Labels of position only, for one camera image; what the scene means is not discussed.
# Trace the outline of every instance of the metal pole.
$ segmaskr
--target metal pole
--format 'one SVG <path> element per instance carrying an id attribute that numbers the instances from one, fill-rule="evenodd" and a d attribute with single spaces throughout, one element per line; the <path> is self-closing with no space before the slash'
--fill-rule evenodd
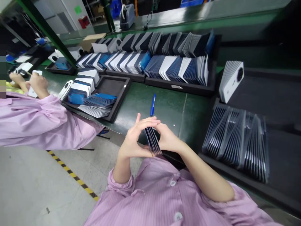
<path id="1" fill-rule="evenodd" d="M 24 9 L 30 18 L 39 26 L 39 28 L 47 35 L 57 49 L 64 55 L 66 60 L 74 67 L 76 67 L 76 60 L 73 58 L 67 47 L 63 44 L 56 33 L 51 29 L 46 20 L 29 0 L 16 0 L 17 3 Z"/>
<path id="2" fill-rule="evenodd" d="M 108 0 L 101 0 L 101 4 L 103 5 L 103 12 L 104 12 L 104 15 L 106 16 L 109 30 L 110 30 L 110 32 L 114 32 L 115 25 L 114 25 L 114 21 L 113 21 L 112 15 L 111 15 L 111 10 L 110 10 L 110 5 L 108 3 Z"/>

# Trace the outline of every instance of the white device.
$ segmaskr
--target white device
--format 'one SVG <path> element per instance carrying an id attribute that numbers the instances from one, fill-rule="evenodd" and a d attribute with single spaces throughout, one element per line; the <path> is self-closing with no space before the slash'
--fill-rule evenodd
<path id="1" fill-rule="evenodd" d="M 81 57 L 81 53 L 84 52 L 81 46 L 70 47 L 68 50 L 76 61 Z"/>
<path id="2" fill-rule="evenodd" d="M 56 62 L 56 60 L 59 58 L 58 54 L 56 52 L 53 52 L 48 59 L 51 60 L 53 63 Z"/>
<path id="3" fill-rule="evenodd" d="M 68 50 L 76 61 L 81 57 L 81 53 L 84 52 L 81 46 L 70 47 Z M 64 57 L 64 55 L 59 50 L 55 50 L 48 59 L 55 63 L 59 57 Z"/>
<path id="4" fill-rule="evenodd" d="M 244 78 L 244 63 L 240 61 L 227 61 L 219 86 L 221 101 L 228 103 L 234 91 Z"/>
<path id="5" fill-rule="evenodd" d="M 71 85 L 74 83 L 73 80 L 70 80 L 68 82 L 66 82 L 65 86 L 62 88 L 62 90 L 60 91 L 58 97 L 60 98 L 60 100 L 63 100 L 66 95 L 68 94 L 70 88 L 71 88 Z"/>

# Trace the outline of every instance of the cardboard box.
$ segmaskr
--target cardboard box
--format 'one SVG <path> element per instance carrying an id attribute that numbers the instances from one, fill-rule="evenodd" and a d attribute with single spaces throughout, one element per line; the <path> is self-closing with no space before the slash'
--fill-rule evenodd
<path id="1" fill-rule="evenodd" d="M 101 34 L 96 34 L 96 35 L 88 35 L 84 40 L 78 44 L 78 46 L 81 46 L 84 51 L 90 51 L 92 48 L 91 43 L 95 43 L 96 40 L 104 38 L 107 34 L 106 33 L 101 33 Z"/>
<path id="2" fill-rule="evenodd" d="M 98 5 L 95 5 L 95 6 L 92 7 L 92 12 L 93 12 L 95 17 L 102 15 L 101 12 L 99 12 L 99 6 Z"/>

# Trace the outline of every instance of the yellow black safety tape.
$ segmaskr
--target yellow black safety tape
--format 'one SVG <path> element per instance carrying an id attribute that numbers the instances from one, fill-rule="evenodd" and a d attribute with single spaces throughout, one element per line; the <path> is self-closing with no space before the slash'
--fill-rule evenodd
<path id="1" fill-rule="evenodd" d="M 92 196 L 92 198 L 96 201 L 98 201 L 99 197 L 91 190 L 91 188 L 89 188 L 81 179 L 78 178 L 78 176 L 76 176 L 75 173 L 72 172 L 72 170 L 65 165 L 65 163 L 59 159 L 59 157 L 57 157 L 51 150 L 47 150 L 48 154 L 50 154 L 62 167 L 64 170 L 67 171 L 67 173 L 70 174 L 71 177 L 73 177 L 76 182 L 82 186 L 86 192 L 88 192 L 89 195 Z"/>

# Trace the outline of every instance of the blue plastic bin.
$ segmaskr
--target blue plastic bin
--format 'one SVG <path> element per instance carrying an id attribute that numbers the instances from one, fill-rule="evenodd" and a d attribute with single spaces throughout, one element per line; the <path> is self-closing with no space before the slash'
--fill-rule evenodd
<path id="1" fill-rule="evenodd" d="M 120 0 L 113 0 L 110 5 L 111 15 L 113 19 L 119 18 L 121 11 L 122 3 Z"/>

